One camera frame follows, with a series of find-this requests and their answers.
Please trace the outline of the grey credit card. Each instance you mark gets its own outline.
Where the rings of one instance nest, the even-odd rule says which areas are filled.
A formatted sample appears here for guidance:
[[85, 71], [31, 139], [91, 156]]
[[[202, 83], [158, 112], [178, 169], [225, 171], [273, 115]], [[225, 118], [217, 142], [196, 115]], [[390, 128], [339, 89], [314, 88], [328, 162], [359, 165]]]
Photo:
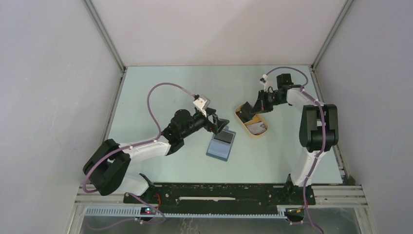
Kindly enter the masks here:
[[231, 144], [234, 136], [235, 135], [231, 131], [222, 130], [220, 133], [215, 134], [213, 139], [226, 144]]

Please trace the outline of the blue leather card holder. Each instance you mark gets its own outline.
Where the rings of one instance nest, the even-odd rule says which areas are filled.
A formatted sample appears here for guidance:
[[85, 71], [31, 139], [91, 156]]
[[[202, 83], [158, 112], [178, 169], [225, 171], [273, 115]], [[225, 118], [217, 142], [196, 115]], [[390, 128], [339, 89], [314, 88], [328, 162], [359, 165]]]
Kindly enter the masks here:
[[227, 162], [230, 156], [230, 152], [231, 152], [234, 140], [235, 140], [235, 136], [231, 144], [226, 144], [226, 143], [214, 140], [212, 137], [210, 144], [207, 148], [206, 155], [209, 157]]

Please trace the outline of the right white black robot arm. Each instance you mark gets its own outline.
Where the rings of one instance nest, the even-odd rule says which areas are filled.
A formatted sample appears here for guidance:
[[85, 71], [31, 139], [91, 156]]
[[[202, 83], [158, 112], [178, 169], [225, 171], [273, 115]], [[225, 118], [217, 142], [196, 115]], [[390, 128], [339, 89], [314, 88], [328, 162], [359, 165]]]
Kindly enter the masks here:
[[301, 113], [299, 141], [302, 151], [283, 191], [285, 201], [295, 204], [303, 197], [301, 188], [311, 185], [319, 161], [338, 143], [338, 108], [334, 104], [318, 101], [302, 85], [295, 85], [290, 74], [277, 76], [276, 90], [267, 79], [267, 74], [260, 79], [264, 88], [259, 91], [251, 113], [268, 113], [281, 104], [293, 106]]

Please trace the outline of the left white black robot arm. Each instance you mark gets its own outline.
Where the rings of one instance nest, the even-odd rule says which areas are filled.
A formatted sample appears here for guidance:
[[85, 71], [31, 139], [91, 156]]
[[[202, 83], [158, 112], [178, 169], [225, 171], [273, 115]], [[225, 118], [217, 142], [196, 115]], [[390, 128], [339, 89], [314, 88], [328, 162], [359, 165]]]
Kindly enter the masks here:
[[144, 160], [169, 156], [184, 145], [184, 139], [205, 129], [220, 133], [229, 124], [228, 119], [219, 118], [216, 111], [207, 108], [206, 115], [199, 110], [192, 115], [186, 109], [175, 112], [168, 126], [160, 135], [136, 143], [116, 143], [105, 140], [83, 167], [86, 181], [91, 182], [101, 196], [114, 192], [132, 193], [142, 203], [152, 201], [154, 190], [151, 181], [137, 166]]

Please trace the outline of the black card in tray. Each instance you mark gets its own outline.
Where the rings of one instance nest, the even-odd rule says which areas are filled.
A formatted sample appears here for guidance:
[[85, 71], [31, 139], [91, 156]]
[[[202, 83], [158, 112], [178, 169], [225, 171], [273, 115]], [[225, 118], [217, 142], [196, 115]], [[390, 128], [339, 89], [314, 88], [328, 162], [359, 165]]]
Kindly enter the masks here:
[[248, 101], [245, 102], [240, 108], [241, 120], [243, 121], [243, 123], [249, 122], [253, 119], [254, 115], [251, 113], [251, 110], [252, 106]]

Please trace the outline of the oval wooden tray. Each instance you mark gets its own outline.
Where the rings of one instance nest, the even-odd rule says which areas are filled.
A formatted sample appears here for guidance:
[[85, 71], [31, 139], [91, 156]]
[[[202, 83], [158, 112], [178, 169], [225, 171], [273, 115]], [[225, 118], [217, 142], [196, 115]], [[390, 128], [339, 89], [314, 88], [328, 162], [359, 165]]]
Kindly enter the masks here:
[[239, 105], [234, 112], [235, 118], [250, 137], [259, 138], [268, 132], [269, 126], [261, 115], [249, 113], [252, 107], [248, 102]]

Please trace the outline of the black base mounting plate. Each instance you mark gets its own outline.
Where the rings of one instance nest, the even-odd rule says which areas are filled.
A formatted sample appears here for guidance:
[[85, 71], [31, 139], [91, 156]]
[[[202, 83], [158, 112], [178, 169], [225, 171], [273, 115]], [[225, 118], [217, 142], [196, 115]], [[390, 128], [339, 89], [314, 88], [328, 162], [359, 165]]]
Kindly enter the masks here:
[[172, 215], [278, 215], [316, 203], [311, 187], [271, 183], [155, 183], [141, 199]]

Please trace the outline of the aluminium frame rail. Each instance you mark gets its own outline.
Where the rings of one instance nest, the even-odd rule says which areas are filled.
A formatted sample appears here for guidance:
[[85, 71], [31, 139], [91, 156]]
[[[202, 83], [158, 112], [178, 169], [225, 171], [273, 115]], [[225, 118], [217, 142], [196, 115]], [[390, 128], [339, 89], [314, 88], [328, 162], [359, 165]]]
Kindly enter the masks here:
[[[315, 208], [368, 208], [361, 186], [316, 185], [313, 186]], [[124, 194], [115, 192], [108, 196], [88, 194], [79, 188], [75, 206], [126, 206]]]

